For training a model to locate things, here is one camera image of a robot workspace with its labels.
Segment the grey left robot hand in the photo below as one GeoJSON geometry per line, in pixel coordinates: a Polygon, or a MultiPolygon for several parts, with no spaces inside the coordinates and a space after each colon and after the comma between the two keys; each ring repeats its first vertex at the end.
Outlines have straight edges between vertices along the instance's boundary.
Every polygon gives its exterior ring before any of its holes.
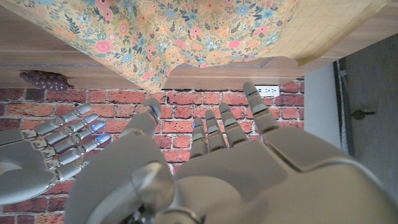
{"type": "Polygon", "coordinates": [[[332,144],[280,127],[251,82],[243,86],[259,139],[229,106],[194,120],[190,158],[172,174],[148,99],[119,138],[80,172],[65,223],[396,223],[377,177],[332,144]]]}

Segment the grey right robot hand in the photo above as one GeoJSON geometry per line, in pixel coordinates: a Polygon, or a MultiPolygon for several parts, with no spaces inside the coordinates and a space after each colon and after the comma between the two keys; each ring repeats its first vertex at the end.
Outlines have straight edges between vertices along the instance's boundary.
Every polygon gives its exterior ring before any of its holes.
{"type": "Polygon", "coordinates": [[[2,205],[34,198],[81,172],[85,154],[111,137],[96,135],[105,122],[90,109],[84,104],[33,129],[1,131],[2,205]]]}

